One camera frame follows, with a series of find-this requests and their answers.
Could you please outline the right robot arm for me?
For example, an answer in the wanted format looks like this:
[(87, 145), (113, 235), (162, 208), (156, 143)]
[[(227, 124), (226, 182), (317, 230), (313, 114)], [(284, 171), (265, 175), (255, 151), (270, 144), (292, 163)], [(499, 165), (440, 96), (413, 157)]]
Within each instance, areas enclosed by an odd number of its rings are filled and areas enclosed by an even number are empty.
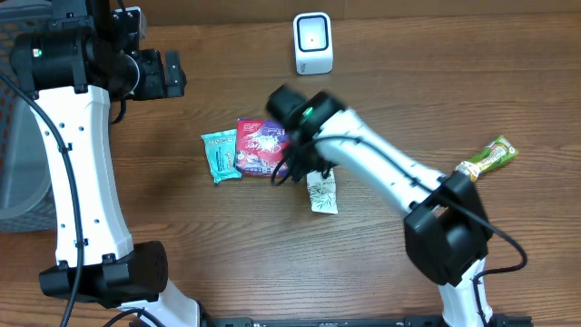
[(282, 85), (266, 103), (289, 136), (271, 180), (330, 177), (341, 166), (373, 188), (403, 219), (406, 253), (438, 286), (448, 326), (488, 326), (493, 311), (480, 279), (492, 232), (474, 183), (446, 175), (402, 153), (373, 132), (356, 111), (321, 91), (311, 99)]

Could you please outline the teal wipes packet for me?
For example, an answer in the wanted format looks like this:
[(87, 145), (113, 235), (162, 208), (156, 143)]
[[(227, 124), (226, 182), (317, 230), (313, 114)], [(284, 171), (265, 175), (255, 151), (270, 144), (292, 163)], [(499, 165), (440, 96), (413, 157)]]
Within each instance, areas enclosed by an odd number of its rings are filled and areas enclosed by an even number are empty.
[(236, 138), (236, 129), (202, 135), (210, 173), (216, 184), (242, 177), (235, 166)]

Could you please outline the green snack packet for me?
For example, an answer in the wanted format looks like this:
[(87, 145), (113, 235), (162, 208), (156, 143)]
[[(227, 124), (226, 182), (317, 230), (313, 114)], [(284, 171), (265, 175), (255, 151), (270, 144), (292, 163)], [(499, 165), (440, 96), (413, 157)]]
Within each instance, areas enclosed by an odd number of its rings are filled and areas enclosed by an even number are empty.
[(483, 174), (511, 162), (517, 156), (518, 149), (504, 135), (500, 135), (478, 154), (459, 163), (455, 171), (465, 174), (474, 183)]

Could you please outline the white tube gold cap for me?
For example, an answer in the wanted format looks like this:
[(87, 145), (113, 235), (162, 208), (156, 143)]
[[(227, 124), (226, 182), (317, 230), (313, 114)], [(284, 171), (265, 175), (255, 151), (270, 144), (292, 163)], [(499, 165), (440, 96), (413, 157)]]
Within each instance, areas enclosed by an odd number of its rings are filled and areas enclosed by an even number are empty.
[(337, 187), (333, 169), (326, 178), (321, 172), (307, 175), (307, 190), (310, 197), (310, 208), (315, 213), (337, 214)]

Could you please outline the red purple pad pack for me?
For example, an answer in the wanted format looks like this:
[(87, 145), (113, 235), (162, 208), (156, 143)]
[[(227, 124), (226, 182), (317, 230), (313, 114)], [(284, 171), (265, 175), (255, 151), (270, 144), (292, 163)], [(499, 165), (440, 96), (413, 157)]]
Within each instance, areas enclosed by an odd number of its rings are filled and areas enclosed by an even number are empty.
[(248, 176), (271, 176), (288, 145), (283, 127), (272, 120), (239, 119), (236, 168)]

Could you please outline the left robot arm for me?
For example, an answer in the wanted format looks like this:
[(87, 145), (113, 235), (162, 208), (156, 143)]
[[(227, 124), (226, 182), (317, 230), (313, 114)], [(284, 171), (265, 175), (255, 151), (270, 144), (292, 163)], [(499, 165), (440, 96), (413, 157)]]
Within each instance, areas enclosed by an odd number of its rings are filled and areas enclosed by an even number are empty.
[(162, 243), (136, 243), (119, 203), (109, 129), (112, 103), (181, 97), (187, 83), (174, 51), (142, 49), (137, 6), (52, 2), (43, 32), (19, 35), (5, 83), (34, 113), (55, 201), (55, 265), (42, 292), (69, 305), (97, 303), (147, 326), (207, 324), (202, 307), (170, 280)]

